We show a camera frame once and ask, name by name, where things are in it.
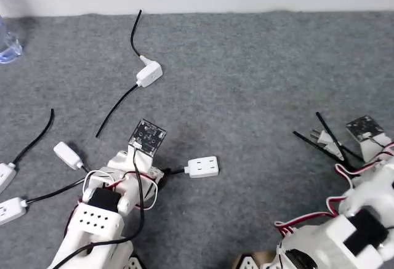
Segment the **white plug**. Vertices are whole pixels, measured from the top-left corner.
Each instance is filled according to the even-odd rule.
[[[318,130],[313,129],[311,131],[311,136],[317,139],[318,144],[323,144],[325,150],[335,155],[339,159],[344,160],[344,157],[342,156],[342,153],[340,152],[339,148],[335,144],[334,140],[325,130],[319,132]]]
[[[0,226],[26,214],[26,201],[15,197],[0,203]]]
[[[185,173],[191,178],[212,177],[219,174],[216,156],[202,157],[189,160]]]
[[[73,170],[84,166],[82,159],[65,143],[60,142],[54,147],[56,155]]]
[[[7,188],[12,179],[16,176],[15,164],[0,163],[0,193]]]
[[[163,71],[158,62],[152,61],[143,55],[140,56],[140,59],[146,64],[146,67],[138,72],[136,83],[138,86],[147,87],[159,79],[163,75]]]

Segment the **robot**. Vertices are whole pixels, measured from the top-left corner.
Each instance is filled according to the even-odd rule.
[[[120,151],[107,166],[88,172],[82,200],[49,269],[143,268],[139,259],[131,256],[132,241],[122,237],[122,232],[131,210],[150,209],[141,202],[152,197],[155,200],[151,206],[156,202],[164,172],[153,167],[152,162],[165,135],[166,131],[143,119],[129,140],[127,152]],[[59,144],[55,152],[70,165],[71,155],[61,147],[65,146]],[[102,245],[81,250],[97,243]]]
[[[369,116],[348,123],[347,129],[360,143],[368,163],[352,171],[336,165],[339,172],[353,178],[349,190],[331,198],[340,201],[337,212],[328,199],[330,212],[321,215],[332,219],[298,229],[291,225],[299,219],[276,222],[283,234],[276,255],[244,254],[235,269],[376,269],[394,257],[394,143]],[[318,140],[314,146],[329,150],[345,163],[340,143],[327,131],[330,134],[322,131],[317,136],[312,132]]]

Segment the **black wire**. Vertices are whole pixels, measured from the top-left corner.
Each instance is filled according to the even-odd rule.
[[[88,173],[90,171],[86,166],[81,166],[81,169],[83,169],[85,173]]]
[[[369,140],[371,140],[373,143],[375,143],[376,145],[379,145],[380,147],[382,147],[382,148],[384,148],[385,146],[383,146],[381,143],[379,143],[377,140],[375,140],[374,138],[372,138],[372,137],[369,137],[368,138]]]
[[[342,154],[342,157],[344,158],[343,163],[346,165],[350,165],[347,157],[346,157],[346,153],[344,152],[344,150],[342,149],[342,147],[339,145],[339,142],[337,140],[337,138],[335,137],[335,135],[332,133],[331,129],[328,127],[328,124],[326,123],[326,121],[324,120],[324,118],[322,117],[322,115],[319,112],[316,112],[316,116],[318,117],[318,119],[320,120],[321,124],[323,125],[324,129],[326,130],[327,134],[330,135],[330,137],[332,138],[332,140],[334,141],[335,145],[338,147],[340,153]]]
[[[71,183],[71,184],[67,185],[66,187],[63,187],[62,189],[56,190],[56,191],[54,191],[52,193],[49,193],[49,194],[46,194],[46,195],[42,195],[40,197],[31,198],[29,200],[26,200],[26,204],[30,205],[30,204],[36,203],[37,201],[48,199],[48,198],[54,197],[56,195],[59,195],[60,193],[66,192],[67,190],[72,189],[72,188],[82,184],[84,182],[84,179],[85,178],[83,178],[81,180],[78,180],[78,181],[76,181],[74,183]]]
[[[283,263],[282,263],[281,253],[279,253],[278,256],[279,256],[279,263],[281,264],[281,269],[283,269]]]
[[[29,152],[29,150],[31,150],[41,139],[42,137],[46,134],[46,132],[48,131],[48,129],[50,128],[50,125],[53,123],[55,118],[55,110],[50,109],[50,118],[49,121],[47,123],[47,125],[45,126],[44,130],[38,135],[38,137],[36,137],[33,141],[31,141],[31,143],[29,145],[27,145],[19,154],[18,156],[14,159],[14,161],[12,162],[13,165],[17,165],[17,163],[22,159],[22,157]]]
[[[138,21],[140,20],[141,17],[141,13],[142,13],[142,9],[140,9],[140,11],[138,12],[138,16],[135,19],[134,22],[134,26],[133,29],[131,30],[131,35],[130,35],[130,43],[131,43],[131,48],[133,48],[134,52],[138,55],[141,56],[141,54],[137,51],[137,49],[134,47],[134,34],[135,34],[135,30],[137,29],[137,25],[138,25]]]
[[[185,169],[178,169],[176,171],[170,172],[170,175],[177,175],[177,174],[184,174],[184,173],[185,173]]]
[[[137,164],[135,163],[135,154],[137,153],[137,151],[139,151],[139,150],[134,148],[133,164],[134,164],[134,168],[135,168],[135,176],[136,176],[137,181],[138,181],[138,188],[139,188],[139,193],[140,193],[140,225],[139,225],[137,231],[135,233],[133,233],[133,235],[131,235],[129,237],[122,238],[122,239],[111,240],[111,241],[102,241],[102,242],[99,242],[99,243],[87,244],[86,246],[83,246],[83,247],[77,249],[72,254],[70,254],[69,256],[65,257],[55,267],[52,267],[52,269],[59,269],[61,266],[66,264],[69,260],[71,260],[73,257],[75,257],[76,255],[80,254],[83,251],[91,250],[91,249],[93,249],[96,246],[107,246],[109,244],[126,243],[128,241],[133,240],[135,237],[137,237],[141,233],[142,228],[143,228],[143,224],[145,223],[145,213],[144,213],[144,210],[143,210],[144,209],[144,205],[143,205],[143,190],[142,190],[141,175],[140,175],[140,172],[138,170]]]
[[[344,149],[347,153],[352,155],[354,158],[357,160],[360,160],[362,163],[365,163],[364,158],[362,158],[360,155],[354,153],[351,149],[347,148],[346,146],[341,145],[342,149]]]
[[[312,142],[311,140],[309,140],[308,138],[304,137],[302,134],[300,134],[299,132],[294,131],[293,132],[294,135],[296,135],[298,138],[300,138],[301,140],[303,140],[304,142],[308,143],[309,145],[315,147],[317,150],[323,152],[325,155],[327,155],[328,157],[330,157],[331,159],[335,160],[337,163],[343,163],[342,160],[340,160],[337,156],[335,156],[334,154],[328,152],[326,149],[324,149],[323,147],[320,147],[317,143]]]
[[[98,129],[97,133],[96,133],[96,138],[99,137],[99,135],[101,134],[101,131],[103,131],[105,125],[107,124],[109,118],[111,117],[112,113],[117,109],[117,107],[119,107],[119,105],[121,104],[121,102],[136,88],[138,88],[138,85],[136,84],[135,86],[133,86],[131,89],[129,89],[120,99],[119,101],[115,104],[114,107],[112,107],[111,111],[108,113],[108,115],[106,116],[106,118],[104,119],[102,125],[100,126],[100,128]]]

